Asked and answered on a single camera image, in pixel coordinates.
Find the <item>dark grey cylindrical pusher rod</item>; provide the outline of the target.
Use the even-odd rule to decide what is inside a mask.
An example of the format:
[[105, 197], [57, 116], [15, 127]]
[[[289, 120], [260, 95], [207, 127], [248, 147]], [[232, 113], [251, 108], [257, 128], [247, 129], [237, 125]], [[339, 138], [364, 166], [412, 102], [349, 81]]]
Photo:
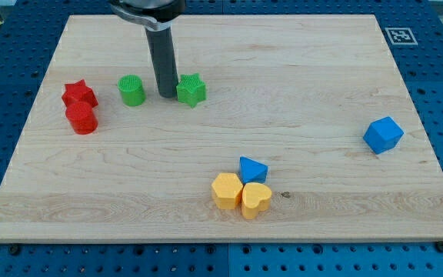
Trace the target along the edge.
[[163, 98], [176, 98], [178, 74], [170, 28], [161, 31], [145, 30], [158, 93]]

